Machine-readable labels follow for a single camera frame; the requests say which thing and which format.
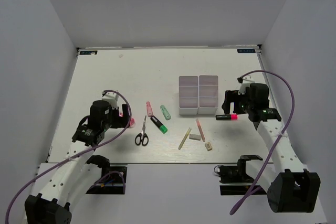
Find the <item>black pink highlighter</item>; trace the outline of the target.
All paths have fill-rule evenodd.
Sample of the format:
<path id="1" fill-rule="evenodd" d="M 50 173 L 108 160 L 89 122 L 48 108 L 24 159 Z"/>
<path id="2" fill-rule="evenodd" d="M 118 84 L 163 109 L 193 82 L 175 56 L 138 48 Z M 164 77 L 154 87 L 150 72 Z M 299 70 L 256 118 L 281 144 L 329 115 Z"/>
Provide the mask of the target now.
<path id="1" fill-rule="evenodd" d="M 218 121 L 235 121 L 238 120 L 238 115 L 237 114 L 215 115 L 215 119 Z"/>

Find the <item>black handled scissors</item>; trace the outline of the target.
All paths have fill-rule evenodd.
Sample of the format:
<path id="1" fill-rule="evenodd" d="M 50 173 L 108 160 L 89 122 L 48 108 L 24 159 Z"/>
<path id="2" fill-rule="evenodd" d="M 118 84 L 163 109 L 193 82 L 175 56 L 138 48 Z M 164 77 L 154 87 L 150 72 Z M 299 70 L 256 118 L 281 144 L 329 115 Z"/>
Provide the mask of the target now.
<path id="1" fill-rule="evenodd" d="M 141 132 L 135 137 L 135 140 L 134 140 L 134 142 L 135 142 L 135 144 L 137 146 L 140 146 L 140 145 L 147 146 L 148 143 L 149 143 L 148 135 L 145 132 L 145 129 L 146 129 L 146 118 L 147 118 L 147 116 L 144 117 Z"/>

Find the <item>pink correction tape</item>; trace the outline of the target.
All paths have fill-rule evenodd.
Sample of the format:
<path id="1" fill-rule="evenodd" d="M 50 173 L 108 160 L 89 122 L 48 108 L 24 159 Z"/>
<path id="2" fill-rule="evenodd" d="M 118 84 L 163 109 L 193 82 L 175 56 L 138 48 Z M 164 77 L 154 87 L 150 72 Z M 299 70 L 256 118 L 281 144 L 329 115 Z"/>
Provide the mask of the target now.
<path id="1" fill-rule="evenodd" d="M 152 110 L 152 107 L 151 107 L 151 103 L 149 101 L 146 102 L 146 111 L 147 111 L 148 117 L 153 116 L 153 110 Z"/>

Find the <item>black green highlighter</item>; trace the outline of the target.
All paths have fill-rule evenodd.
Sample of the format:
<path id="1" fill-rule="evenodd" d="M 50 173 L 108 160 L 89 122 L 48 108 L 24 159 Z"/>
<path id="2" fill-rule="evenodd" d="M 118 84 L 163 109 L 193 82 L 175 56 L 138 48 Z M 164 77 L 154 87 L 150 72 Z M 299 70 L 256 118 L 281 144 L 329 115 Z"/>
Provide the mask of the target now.
<path id="1" fill-rule="evenodd" d="M 155 116 L 151 116 L 150 120 L 154 123 L 154 125 L 163 133 L 165 134 L 167 132 L 167 128 L 163 125 L 163 123 L 156 118 Z"/>

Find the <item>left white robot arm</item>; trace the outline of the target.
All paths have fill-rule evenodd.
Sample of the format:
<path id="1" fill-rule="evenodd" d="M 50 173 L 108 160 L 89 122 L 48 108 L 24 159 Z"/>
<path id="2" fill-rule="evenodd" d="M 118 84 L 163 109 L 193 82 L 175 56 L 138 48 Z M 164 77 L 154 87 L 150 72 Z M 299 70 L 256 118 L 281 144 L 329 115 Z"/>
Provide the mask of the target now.
<path id="1" fill-rule="evenodd" d="M 53 167 L 48 183 L 25 201 L 27 223 L 70 223 L 72 210 L 79 199 L 94 185 L 110 178 L 108 158 L 94 154 L 104 144 L 109 129 L 130 126 L 128 103 L 122 111 L 108 100 L 94 101 L 89 115 L 79 122 L 65 159 Z"/>

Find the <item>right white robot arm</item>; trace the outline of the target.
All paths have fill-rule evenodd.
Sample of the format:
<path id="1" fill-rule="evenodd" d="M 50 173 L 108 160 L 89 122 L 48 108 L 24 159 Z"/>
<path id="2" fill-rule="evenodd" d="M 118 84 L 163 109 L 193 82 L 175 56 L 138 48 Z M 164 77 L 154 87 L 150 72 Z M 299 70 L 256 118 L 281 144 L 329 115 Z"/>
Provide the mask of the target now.
<path id="1" fill-rule="evenodd" d="M 240 90 L 225 92 L 225 114 L 247 114 L 270 151 L 273 166 L 264 166 L 259 155 L 242 155 L 236 166 L 219 168 L 222 183 L 254 183 L 267 194 L 273 212 L 314 211 L 321 184 L 315 172 L 309 172 L 295 154 L 281 116 L 269 106 L 269 88 L 262 83 L 242 84 Z"/>

